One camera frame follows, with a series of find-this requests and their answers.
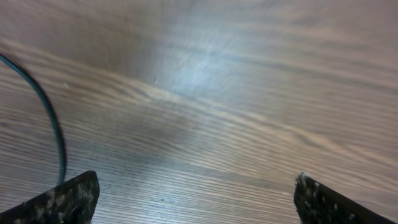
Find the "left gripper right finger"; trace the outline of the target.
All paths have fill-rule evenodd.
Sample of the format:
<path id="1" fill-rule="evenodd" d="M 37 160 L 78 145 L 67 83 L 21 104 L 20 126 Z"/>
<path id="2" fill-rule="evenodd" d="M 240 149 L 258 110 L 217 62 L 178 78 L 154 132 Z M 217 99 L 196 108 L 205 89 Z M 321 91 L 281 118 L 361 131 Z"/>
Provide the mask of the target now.
<path id="1" fill-rule="evenodd" d="M 294 204 L 301 224 L 395 224 L 302 172 Z"/>

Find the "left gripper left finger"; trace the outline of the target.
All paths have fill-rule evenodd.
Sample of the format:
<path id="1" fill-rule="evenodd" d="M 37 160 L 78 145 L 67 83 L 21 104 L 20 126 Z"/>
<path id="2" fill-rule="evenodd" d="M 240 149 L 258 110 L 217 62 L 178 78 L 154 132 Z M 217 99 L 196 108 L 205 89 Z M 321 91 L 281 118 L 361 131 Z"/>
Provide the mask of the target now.
<path id="1" fill-rule="evenodd" d="M 95 171 L 89 170 L 2 212 L 1 223 L 91 223 L 99 196 L 98 177 Z"/>

